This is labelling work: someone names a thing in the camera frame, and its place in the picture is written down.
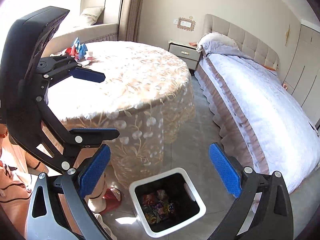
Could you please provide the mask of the beige window seat cushion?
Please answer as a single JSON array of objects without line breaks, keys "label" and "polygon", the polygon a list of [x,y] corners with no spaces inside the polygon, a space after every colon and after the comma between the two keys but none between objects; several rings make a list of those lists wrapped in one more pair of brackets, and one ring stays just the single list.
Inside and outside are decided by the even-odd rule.
[{"label": "beige window seat cushion", "polygon": [[46,45],[42,53],[42,57],[48,57],[51,54],[59,53],[68,47],[71,47],[78,38],[80,43],[92,43],[101,41],[117,41],[118,40],[118,24],[98,24],[86,26],[83,29],[75,29],[70,33],[54,35],[54,37]]}]

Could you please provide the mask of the framed wall switch panel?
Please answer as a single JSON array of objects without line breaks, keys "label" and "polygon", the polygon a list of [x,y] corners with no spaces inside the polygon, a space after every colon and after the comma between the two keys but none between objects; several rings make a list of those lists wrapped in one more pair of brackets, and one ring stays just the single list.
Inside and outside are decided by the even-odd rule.
[{"label": "framed wall switch panel", "polygon": [[180,17],[177,22],[178,29],[193,31],[195,28],[195,21],[188,18]]}]

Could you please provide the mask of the white bedside nightstand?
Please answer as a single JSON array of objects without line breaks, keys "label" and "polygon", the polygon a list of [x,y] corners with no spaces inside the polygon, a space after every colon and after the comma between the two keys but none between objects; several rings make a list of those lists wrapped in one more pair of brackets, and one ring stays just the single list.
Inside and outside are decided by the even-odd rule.
[{"label": "white bedside nightstand", "polygon": [[168,44],[169,52],[183,60],[187,64],[189,70],[194,72],[200,60],[200,53],[196,51],[196,48],[189,44],[183,44],[173,40],[170,40]]}]

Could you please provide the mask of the white square trash bin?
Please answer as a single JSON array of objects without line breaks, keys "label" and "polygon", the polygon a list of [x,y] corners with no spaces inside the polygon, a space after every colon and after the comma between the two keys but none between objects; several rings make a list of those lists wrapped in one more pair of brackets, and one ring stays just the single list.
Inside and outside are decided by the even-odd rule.
[{"label": "white square trash bin", "polygon": [[206,206],[183,168],[131,183],[129,193],[146,234],[160,238],[188,226],[206,213]]}]

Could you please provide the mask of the beige built-in wardrobe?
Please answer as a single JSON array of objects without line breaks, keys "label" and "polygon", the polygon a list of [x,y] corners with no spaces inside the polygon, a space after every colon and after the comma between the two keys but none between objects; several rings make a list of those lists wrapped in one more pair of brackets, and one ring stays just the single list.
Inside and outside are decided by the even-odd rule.
[{"label": "beige built-in wardrobe", "polygon": [[284,83],[311,122],[319,128],[319,32],[301,26],[296,52]]}]

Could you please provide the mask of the floral beige tablecloth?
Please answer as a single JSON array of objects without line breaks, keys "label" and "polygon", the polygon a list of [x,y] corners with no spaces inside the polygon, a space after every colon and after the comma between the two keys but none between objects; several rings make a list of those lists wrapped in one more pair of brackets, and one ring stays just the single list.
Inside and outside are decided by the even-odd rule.
[{"label": "floral beige tablecloth", "polygon": [[48,90],[48,106],[67,129],[115,128],[111,164],[124,186],[158,174],[164,146],[195,115],[186,63],[159,47],[127,41],[87,45],[101,83],[69,77]]}]

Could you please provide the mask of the grey white pillow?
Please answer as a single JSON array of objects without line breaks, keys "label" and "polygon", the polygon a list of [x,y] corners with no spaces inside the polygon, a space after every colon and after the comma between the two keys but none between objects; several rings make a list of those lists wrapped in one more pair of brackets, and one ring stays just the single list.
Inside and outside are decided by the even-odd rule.
[{"label": "grey white pillow", "polygon": [[226,35],[213,32],[203,35],[197,42],[196,51],[205,54],[234,54],[240,51],[237,43]]}]

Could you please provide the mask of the beige tufted headboard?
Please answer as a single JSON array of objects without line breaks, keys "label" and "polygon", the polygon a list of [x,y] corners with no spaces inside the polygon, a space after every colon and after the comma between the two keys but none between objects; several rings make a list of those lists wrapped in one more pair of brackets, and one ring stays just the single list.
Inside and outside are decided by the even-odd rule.
[{"label": "beige tufted headboard", "polygon": [[279,67],[278,54],[262,40],[227,20],[215,15],[206,14],[204,17],[203,33],[212,32],[217,32],[233,39],[239,49],[252,57],[257,63],[274,70],[277,70]]}]

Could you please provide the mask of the red slipper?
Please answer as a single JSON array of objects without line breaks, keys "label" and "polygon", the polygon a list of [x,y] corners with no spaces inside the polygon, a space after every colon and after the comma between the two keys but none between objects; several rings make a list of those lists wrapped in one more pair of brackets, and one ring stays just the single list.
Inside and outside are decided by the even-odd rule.
[{"label": "red slipper", "polygon": [[106,203],[106,207],[100,214],[110,212],[120,207],[122,202],[121,191],[115,187],[108,188],[103,196],[103,200]]}]

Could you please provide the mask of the red crumpled wrapper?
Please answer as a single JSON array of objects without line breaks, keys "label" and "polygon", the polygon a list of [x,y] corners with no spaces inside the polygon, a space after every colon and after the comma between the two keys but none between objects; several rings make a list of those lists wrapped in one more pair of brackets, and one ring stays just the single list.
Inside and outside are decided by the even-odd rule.
[{"label": "red crumpled wrapper", "polygon": [[65,55],[68,55],[68,56],[73,56],[73,57],[75,57],[75,55],[76,55],[76,50],[75,50],[74,47],[69,47],[69,48],[66,48],[66,49],[64,50],[64,54],[65,54]]}]

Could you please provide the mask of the bed with white duvet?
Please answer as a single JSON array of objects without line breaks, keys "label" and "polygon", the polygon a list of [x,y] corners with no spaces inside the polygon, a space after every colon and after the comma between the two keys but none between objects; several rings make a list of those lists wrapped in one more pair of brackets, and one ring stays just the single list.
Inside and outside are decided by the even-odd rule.
[{"label": "bed with white duvet", "polygon": [[242,51],[201,52],[202,69],[235,121],[256,171],[284,176],[293,193],[319,165],[319,133],[275,72]]}]

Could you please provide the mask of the beige throw pillow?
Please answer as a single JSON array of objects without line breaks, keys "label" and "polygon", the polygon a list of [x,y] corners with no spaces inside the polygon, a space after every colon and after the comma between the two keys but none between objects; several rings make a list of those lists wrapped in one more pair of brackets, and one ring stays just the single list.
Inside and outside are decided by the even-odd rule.
[{"label": "beige throw pillow", "polygon": [[79,16],[81,26],[94,25],[103,12],[104,7],[89,7],[82,11]]}]

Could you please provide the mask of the blue crumpled snack wrapper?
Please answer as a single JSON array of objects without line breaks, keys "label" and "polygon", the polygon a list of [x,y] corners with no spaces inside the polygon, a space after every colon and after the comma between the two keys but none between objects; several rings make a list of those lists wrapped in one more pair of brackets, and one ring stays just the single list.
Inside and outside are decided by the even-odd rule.
[{"label": "blue crumpled snack wrapper", "polygon": [[85,43],[81,43],[80,39],[77,37],[73,45],[71,47],[71,55],[74,56],[76,59],[81,60],[85,57],[86,52],[88,51],[87,46]]}]

